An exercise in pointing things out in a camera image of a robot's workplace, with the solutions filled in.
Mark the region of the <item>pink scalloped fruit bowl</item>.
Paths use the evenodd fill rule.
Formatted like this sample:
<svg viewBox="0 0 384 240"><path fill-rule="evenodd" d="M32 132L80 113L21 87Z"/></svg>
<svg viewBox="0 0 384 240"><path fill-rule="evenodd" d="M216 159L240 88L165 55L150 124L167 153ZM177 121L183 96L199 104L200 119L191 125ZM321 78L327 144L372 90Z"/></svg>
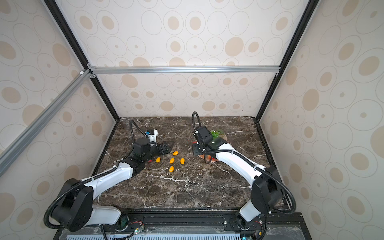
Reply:
<svg viewBox="0 0 384 240"><path fill-rule="evenodd" d="M217 140L218 138L221 138L223 139L224 141L228 141L228 138L226 135L224 134L221 134L221 135L218 135L216 138L214 138L214 140ZM199 155L199 158L203 159L204 162L206 164L209 164L209 163L213 163L213 162L218 162L219 160L214 158L213 156L211 155Z"/></svg>

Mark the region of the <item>green grape bunch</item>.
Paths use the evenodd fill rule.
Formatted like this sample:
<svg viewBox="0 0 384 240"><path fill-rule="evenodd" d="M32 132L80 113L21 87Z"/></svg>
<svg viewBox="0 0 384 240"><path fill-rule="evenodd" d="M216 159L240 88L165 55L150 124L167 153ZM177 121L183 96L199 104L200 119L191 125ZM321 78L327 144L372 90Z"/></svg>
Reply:
<svg viewBox="0 0 384 240"><path fill-rule="evenodd" d="M218 138L220 136L224 136L225 135L222 131L211 130L210 133L213 136L213 139L216 139L216 138Z"/></svg>

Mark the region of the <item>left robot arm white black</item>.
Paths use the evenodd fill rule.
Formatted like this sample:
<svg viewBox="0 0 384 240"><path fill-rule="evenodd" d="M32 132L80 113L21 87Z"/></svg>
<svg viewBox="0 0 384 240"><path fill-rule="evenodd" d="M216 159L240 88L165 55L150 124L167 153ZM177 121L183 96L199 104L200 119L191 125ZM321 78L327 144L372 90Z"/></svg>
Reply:
<svg viewBox="0 0 384 240"><path fill-rule="evenodd" d="M122 210L113 206L97 206L94 200L115 185L138 175L146 163L170 154L174 142L157 142L157 130L141 132L143 137L132 138L131 151L111 169L86 179L71 178L65 182L57 198L47 208L43 223L49 229L76 232L85 226L115 225Z"/></svg>

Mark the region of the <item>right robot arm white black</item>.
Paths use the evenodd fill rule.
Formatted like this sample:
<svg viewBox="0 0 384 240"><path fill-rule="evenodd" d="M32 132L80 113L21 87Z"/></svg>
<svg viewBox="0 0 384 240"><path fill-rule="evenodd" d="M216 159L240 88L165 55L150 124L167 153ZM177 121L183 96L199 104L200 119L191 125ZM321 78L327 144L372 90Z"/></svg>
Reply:
<svg viewBox="0 0 384 240"><path fill-rule="evenodd" d="M241 229L248 229L256 217L267 216L271 211L282 214L296 212L297 203L288 187L282 183L276 168L257 164L238 152L221 137L214 137L202 125L197 112L192 113L193 154L202 157L206 164L213 160L225 163L240 174L251 187L251 198L237 212L237 222Z"/></svg>

